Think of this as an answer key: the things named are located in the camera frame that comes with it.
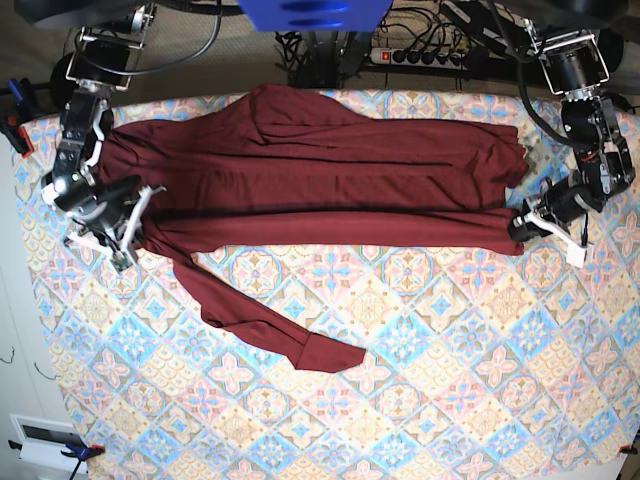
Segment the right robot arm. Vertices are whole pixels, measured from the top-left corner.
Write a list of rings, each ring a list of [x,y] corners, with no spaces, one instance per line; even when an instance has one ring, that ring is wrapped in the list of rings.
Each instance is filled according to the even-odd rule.
[[[158,7],[213,19],[205,43],[185,57],[155,68],[137,64]],[[94,170],[113,126],[111,97],[129,88],[132,78],[159,73],[203,55],[217,39],[224,16],[242,14],[238,5],[220,1],[17,1],[15,12],[42,29],[74,31],[65,79],[74,85],[62,107],[61,139],[54,164],[41,180],[43,201],[66,214],[77,229],[75,243],[105,256],[117,272],[136,264],[134,245],[141,238],[141,218],[163,186],[142,184],[139,176],[103,182]]]

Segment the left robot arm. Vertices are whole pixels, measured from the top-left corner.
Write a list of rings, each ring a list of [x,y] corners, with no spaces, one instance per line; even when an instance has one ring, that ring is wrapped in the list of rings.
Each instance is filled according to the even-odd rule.
[[[521,17],[523,37],[505,20],[494,1],[487,6],[516,62],[519,94],[530,118],[548,137],[569,147],[576,167],[557,183],[544,180],[538,194],[526,198],[508,227],[511,238],[526,242],[555,236],[566,247],[567,262],[581,268],[591,246],[588,217],[626,191],[636,172],[614,105],[602,92],[610,72],[599,49],[599,31],[623,18],[626,1],[508,1]],[[561,101],[561,131],[533,108],[524,68],[540,64],[550,92]]]

